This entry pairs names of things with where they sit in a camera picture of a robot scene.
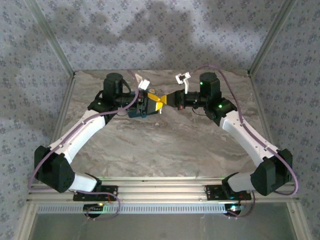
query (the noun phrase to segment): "ventilation slot strip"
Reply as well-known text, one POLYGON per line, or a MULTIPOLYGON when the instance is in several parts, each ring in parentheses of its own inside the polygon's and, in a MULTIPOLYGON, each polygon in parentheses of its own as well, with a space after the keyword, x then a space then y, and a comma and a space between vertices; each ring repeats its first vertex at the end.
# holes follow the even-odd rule
MULTIPOLYGON (((78 214, 84 213, 83 204, 41 204, 38 214, 78 214)), ((105 205, 103 211, 95 213, 114 214, 118 210, 116 203, 105 205)), ((225 205, 219 203, 186 204, 121 204, 121 214, 220 214, 225 213, 225 205)))

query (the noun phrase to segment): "cable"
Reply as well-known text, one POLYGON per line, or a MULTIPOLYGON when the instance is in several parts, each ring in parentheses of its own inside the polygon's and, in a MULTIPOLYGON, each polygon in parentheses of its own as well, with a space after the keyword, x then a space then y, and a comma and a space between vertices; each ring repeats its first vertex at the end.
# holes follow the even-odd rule
POLYGON ((194 107, 192 108, 192 112, 193 112, 194 114, 199 115, 199 116, 207 116, 207 115, 205 115, 205 114, 199 114, 199 113, 196 113, 196 112, 195 112, 195 108, 194 108, 194 107))
POLYGON ((50 150, 50 152, 39 162, 39 164, 34 168, 30 178, 29 178, 29 181, 28 181, 28 189, 29 190, 36 190, 36 191, 42 191, 42 190, 48 190, 48 189, 51 189, 50 187, 42 187, 42 188, 32 188, 32 182, 37 174, 37 172, 39 171, 40 167, 44 164, 44 162, 55 152, 57 151, 60 146, 63 146, 63 144, 65 144, 75 133, 77 133, 77 131, 85 124, 87 124, 89 121, 91 121, 92 119, 94 118, 97 118, 97 117, 100 117, 100 116, 104 116, 104 115, 109 115, 109 114, 117 114, 119 112, 123 112, 125 111, 126 109, 130 108, 134 103, 135 101, 137 100, 138 98, 138 95, 139 95, 139 83, 138 83, 138 80, 136 78, 136 75, 134 74, 133 71, 131 70, 127 70, 128 73, 133 76, 134 80, 135 80, 135 83, 136 83, 136 88, 135 88, 135 96, 132 100, 132 102, 130 102, 127 106, 125 106, 124 108, 120 108, 118 110, 114 110, 114 111, 107 111, 107 112, 101 112, 101 113, 97 113, 97 114, 94 114, 90 117, 88 117, 87 119, 85 119, 83 122, 81 122, 79 125, 77 125, 66 137, 65 139, 63 139, 59 145, 57 145, 55 148, 53 148, 52 150, 50 150))
POLYGON ((244 208, 246 208, 247 206, 247 199, 244 198, 244 196, 242 196, 242 194, 240 193, 240 198, 244 200, 244 208))
POLYGON ((111 196, 111 197, 114 197, 116 199, 116 201, 118 202, 118 209, 116 210, 115 214, 113 214, 112 216, 106 216, 106 217, 99 217, 99 218, 92 218, 92 217, 89 217, 89 212, 92 208, 95 208, 95 206, 92 206, 92 207, 89 207, 86 211, 86 216, 88 218, 88 220, 93 220, 93 221, 101 221, 101 220, 111 220, 111 219, 114 219, 120 212, 121 210, 121 201, 120 199, 110 193, 110 192, 102 192, 102 191, 98 191, 98 192, 92 192, 92 191, 77 191, 78 193, 81 193, 81 194, 89 194, 89 195, 96 195, 96 194, 99 194, 99 195, 108 195, 111 196))
POLYGON ((298 178, 295 174, 295 172, 293 171, 293 169, 290 167, 290 165, 275 151, 273 151, 271 148, 269 148, 264 142, 262 142, 259 138, 257 138, 250 130, 249 128, 246 126, 246 124, 244 123, 244 117, 243 117, 243 114, 242 114, 242 110, 241 110, 241 107, 240 107, 240 104, 236 98, 236 95, 234 93, 234 91, 232 90, 226 76, 224 75, 224 73, 221 71, 221 69, 216 66, 216 65, 212 65, 212 64, 209 64, 209 65, 203 65, 203 66, 200 66, 198 67, 196 70, 190 72, 190 75, 195 73, 196 71, 200 70, 200 69, 203 69, 203 68, 206 68, 206 67, 209 67, 209 68, 213 68, 215 70, 217 70, 221 76, 223 77, 227 87, 229 88, 229 91, 235 101, 235 104, 238 108, 238 113, 239 113, 239 119, 240 119, 240 122, 243 126, 243 128, 246 130, 246 132, 257 142, 259 143, 264 149, 267 149, 270 153, 272 153, 273 155, 275 155, 282 163, 283 165, 289 170, 290 174, 292 175, 292 178, 294 180, 294 190, 290 193, 283 193, 283 192, 278 192, 278 191, 274 191, 275 193, 277 194, 280 194, 280 195, 283 195, 283 196, 292 196, 292 195, 295 195, 297 192, 298 192, 298 189, 299 189, 299 183, 298 183, 298 178))
POLYGON ((129 84, 128 84, 127 81, 124 80, 124 79, 122 79, 121 82, 122 82, 122 83, 126 86, 126 88, 129 90, 129 92, 126 93, 127 95, 129 95, 129 94, 131 93, 131 88, 130 88, 129 84))
POLYGON ((249 216, 249 215, 253 212, 253 210, 254 210, 254 208, 255 208, 255 206, 256 206, 256 197, 255 197, 255 192, 254 192, 254 191, 252 191, 252 197, 253 197, 253 203, 252 203, 252 205, 251 205, 250 210, 249 210, 245 215, 243 215, 243 216, 238 216, 237 214, 235 214, 235 213, 232 212, 232 211, 227 211, 227 213, 229 213, 229 214, 231 214, 231 215, 234 215, 236 218, 244 218, 244 217, 249 216))
POLYGON ((119 116, 119 117, 125 117, 127 116, 129 113, 126 111, 126 114, 125 115, 119 115, 119 113, 117 113, 116 115, 119 116))

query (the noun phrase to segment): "patterned wallpaper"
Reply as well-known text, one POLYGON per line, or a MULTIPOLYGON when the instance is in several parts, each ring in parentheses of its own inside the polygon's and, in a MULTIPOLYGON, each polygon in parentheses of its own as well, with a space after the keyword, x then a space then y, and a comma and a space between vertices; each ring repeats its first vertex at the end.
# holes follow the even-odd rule
POLYGON ((73 70, 249 69, 283 0, 38 0, 73 70))
POLYGON ((48 144, 69 76, 25 2, 0 4, 0 239, 11 239, 34 150, 48 144))
POLYGON ((301 202, 320 240, 320 2, 298 1, 255 83, 272 135, 293 151, 301 202))

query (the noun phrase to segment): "metal bracket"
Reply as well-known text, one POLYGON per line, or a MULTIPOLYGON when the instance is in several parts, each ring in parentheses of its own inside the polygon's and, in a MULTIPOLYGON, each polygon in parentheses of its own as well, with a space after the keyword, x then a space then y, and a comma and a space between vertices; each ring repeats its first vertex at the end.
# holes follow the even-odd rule
POLYGON ((251 200, 251 194, 246 191, 235 192, 230 197, 226 196, 222 185, 206 185, 204 186, 204 191, 206 194, 206 199, 208 201, 220 201, 220 200, 234 200, 234 201, 242 201, 242 200, 251 200))
MULTIPOLYGON (((103 193, 110 193, 118 196, 118 186, 115 185, 102 185, 99 192, 103 193)), ((106 195, 106 194, 84 194, 80 192, 75 192, 73 195, 73 201, 75 202, 106 202, 111 201, 115 202, 116 199, 113 196, 106 195)))

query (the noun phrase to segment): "gray marble surface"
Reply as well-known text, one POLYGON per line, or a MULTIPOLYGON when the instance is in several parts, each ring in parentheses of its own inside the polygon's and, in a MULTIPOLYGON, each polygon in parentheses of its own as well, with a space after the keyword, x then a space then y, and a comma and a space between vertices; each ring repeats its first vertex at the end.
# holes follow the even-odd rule
MULTIPOLYGON (((106 75, 114 71, 79 71, 68 106, 62 133, 83 115, 86 107, 103 89, 106 75)), ((127 71, 116 71, 134 88, 127 71)), ((175 75, 179 70, 138 70, 151 80, 150 87, 162 96, 182 89, 175 75)), ((199 70, 189 80, 190 91, 199 91, 199 70)), ((263 129, 248 77, 224 72, 228 78, 245 119, 263 135, 263 129)), ((223 81, 222 95, 232 96, 223 81)), ((195 110, 204 114, 203 109, 195 110)), ((97 132, 75 156, 72 167, 97 177, 223 177, 234 172, 247 172, 254 164, 242 147, 206 116, 191 108, 177 111, 165 106, 162 114, 146 118, 115 116, 97 132)))

